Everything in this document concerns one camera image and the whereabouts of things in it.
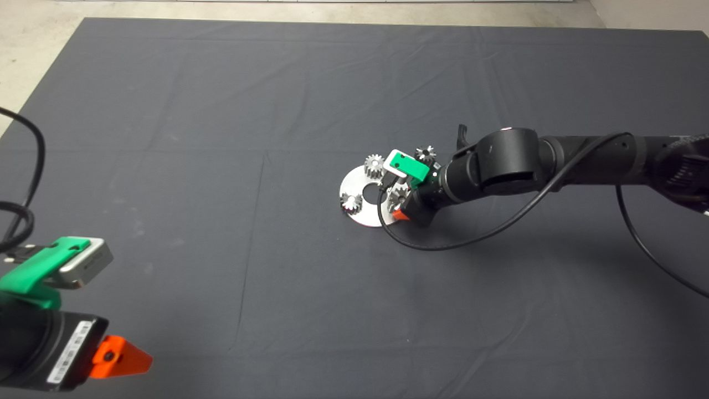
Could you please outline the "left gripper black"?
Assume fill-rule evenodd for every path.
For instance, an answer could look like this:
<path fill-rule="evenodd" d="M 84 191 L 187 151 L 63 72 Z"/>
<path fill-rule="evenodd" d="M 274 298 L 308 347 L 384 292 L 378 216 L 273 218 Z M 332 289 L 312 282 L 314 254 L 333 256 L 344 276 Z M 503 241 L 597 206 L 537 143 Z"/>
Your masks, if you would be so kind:
<path fill-rule="evenodd" d="M 102 316 L 73 311 L 48 311 L 47 316 L 39 344 L 22 372 L 25 389 L 73 391 L 88 376 L 106 379 L 146 374 L 153 364 L 151 355 L 127 339 L 104 337 L 109 321 Z"/>

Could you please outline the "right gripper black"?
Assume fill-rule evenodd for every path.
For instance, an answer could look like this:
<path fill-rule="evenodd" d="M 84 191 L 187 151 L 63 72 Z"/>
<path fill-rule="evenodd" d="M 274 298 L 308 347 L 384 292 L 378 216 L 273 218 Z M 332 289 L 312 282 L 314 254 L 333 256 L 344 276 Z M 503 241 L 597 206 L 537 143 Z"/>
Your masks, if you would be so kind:
<path fill-rule="evenodd" d="M 411 221 L 419 227 L 428 227 L 441 209 L 453 205 L 443 184 L 445 167 L 434 168 L 426 180 L 410 190 L 401 206 L 391 211 L 395 221 Z"/>

